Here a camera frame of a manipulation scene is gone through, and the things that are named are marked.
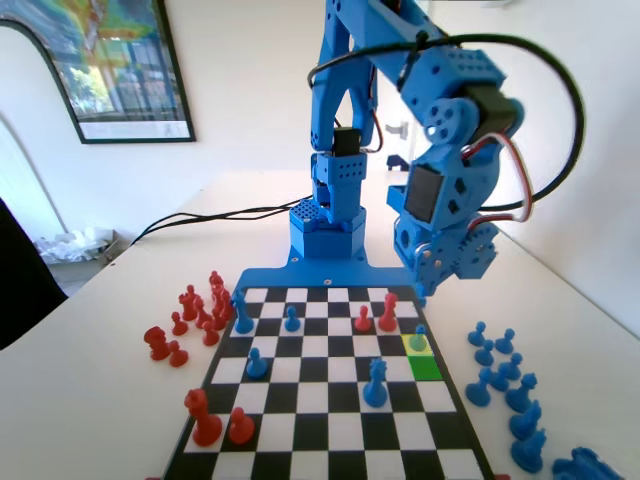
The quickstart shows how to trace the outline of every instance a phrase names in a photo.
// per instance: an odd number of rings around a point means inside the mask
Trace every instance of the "yellow square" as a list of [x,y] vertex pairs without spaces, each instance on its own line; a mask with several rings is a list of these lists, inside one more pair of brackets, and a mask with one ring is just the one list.
[[423,351],[418,352],[409,346],[409,339],[414,335],[415,334],[400,335],[402,337],[402,344],[404,345],[404,351],[407,353],[407,356],[415,357],[415,356],[423,355],[426,357],[433,357],[433,350],[431,350],[431,345],[429,345],[429,340],[427,340],[426,335],[423,335],[423,337],[425,342],[427,342],[427,348],[425,348]]

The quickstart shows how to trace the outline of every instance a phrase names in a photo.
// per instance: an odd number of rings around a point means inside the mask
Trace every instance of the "framed picture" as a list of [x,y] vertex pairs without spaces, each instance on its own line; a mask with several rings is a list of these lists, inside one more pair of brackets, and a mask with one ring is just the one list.
[[193,142],[163,0],[0,0],[42,54],[82,143]]

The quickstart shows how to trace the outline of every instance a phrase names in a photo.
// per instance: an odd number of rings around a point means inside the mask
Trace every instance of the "white table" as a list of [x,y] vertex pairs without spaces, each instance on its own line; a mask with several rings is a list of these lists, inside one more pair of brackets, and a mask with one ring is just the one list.
[[[363,184],[367,251],[375,266],[400,265],[391,241],[395,214],[385,197],[389,180],[401,183],[404,175],[375,172]],[[228,174],[181,210],[279,205],[309,190],[306,171]],[[144,332],[154,325],[168,330],[178,294],[188,283],[208,291],[214,268],[232,288],[245,268],[284,264],[288,235],[287,215],[150,235],[0,353],[0,476],[160,476],[187,418],[184,396],[200,385],[213,351],[199,335],[187,335],[180,343],[190,360],[173,369],[149,359]],[[426,308],[493,470],[527,477],[509,455],[511,411],[503,395],[492,392],[485,409],[464,398],[479,371],[466,340],[478,320],[487,323],[490,338],[514,328],[523,370],[538,377],[532,397],[540,399],[548,436],[540,478],[549,478],[553,460],[569,457],[578,445],[638,478],[638,341],[506,236],[499,235],[496,246],[500,254],[482,280],[449,279]]]

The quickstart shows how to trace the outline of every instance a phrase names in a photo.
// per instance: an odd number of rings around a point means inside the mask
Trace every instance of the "blue chess piece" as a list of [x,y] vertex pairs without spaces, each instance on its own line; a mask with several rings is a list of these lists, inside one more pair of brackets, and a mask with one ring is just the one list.
[[518,368],[518,365],[520,365],[521,363],[522,355],[520,355],[519,353],[514,353],[513,355],[511,355],[511,360],[501,363],[500,366],[508,365],[509,373],[507,373],[507,378],[509,380],[517,380],[520,378],[520,368]]
[[293,305],[287,308],[287,320],[284,322],[284,328],[287,332],[295,332],[300,328],[300,319],[296,315],[296,307]]
[[538,383],[538,380],[536,379],[535,373],[527,373],[522,376],[520,383],[521,385],[519,388],[512,388],[507,392],[504,398],[507,401],[507,405],[512,409],[518,413],[524,413],[527,408],[531,406],[529,390],[533,390]]
[[487,383],[491,380],[491,369],[483,368],[478,374],[480,381],[478,383],[470,383],[465,388],[464,393],[471,403],[478,407],[486,407],[491,401],[491,395],[487,390]]
[[249,365],[247,365],[247,375],[249,378],[257,380],[267,373],[267,361],[260,357],[260,350],[252,348],[249,350]]
[[544,428],[538,430],[527,440],[516,440],[511,445],[511,458],[521,469],[529,473],[537,473],[542,470],[541,454],[546,441],[547,435]]
[[236,307],[238,319],[234,326],[236,332],[240,334],[249,333],[253,330],[253,318],[247,315],[247,302],[244,300],[244,294],[236,291],[233,294],[233,306]]
[[540,403],[534,400],[531,406],[522,415],[514,415],[509,420],[509,430],[518,440],[529,438],[536,431],[538,420],[542,416]]
[[496,350],[500,353],[509,354],[513,352],[513,337],[515,337],[516,332],[514,332],[511,328],[507,328],[504,332],[504,338],[499,338],[496,340]]
[[364,401],[372,407],[381,407],[387,401],[387,389],[382,385],[386,371],[387,362],[380,358],[371,361],[371,368],[369,370],[371,380],[364,386],[362,396],[364,397]]
[[476,324],[476,329],[467,336],[467,339],[469,340],[469,343],[471,345],[475,345],[476,347],[481,347],[482,345],[484,345],[484,335],[482,334],[482,332],[484,332],[484,329],[486,327],[487,326],[484,324],[484,322],[478,322]]
[[509,373],[509,365],[501,363],[498,366],[498,371],[491,377],[491,386],[499,392],[506,392],[509,388],[509,380],[507,380],[507,373]]
[[476,351],[476,354],[474,355],[476,362],[482,366],[490,367],[493,364],[493,355],[491,355],[491,350],[493,350],[493,341],[485,340],[482,348]]

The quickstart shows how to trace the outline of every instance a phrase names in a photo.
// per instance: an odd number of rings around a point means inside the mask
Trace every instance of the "green square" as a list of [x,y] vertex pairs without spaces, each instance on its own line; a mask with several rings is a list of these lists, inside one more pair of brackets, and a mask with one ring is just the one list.
[[434,357],[408,357],[413,371],[413,378],[418,380],[442,380],[442,375]]

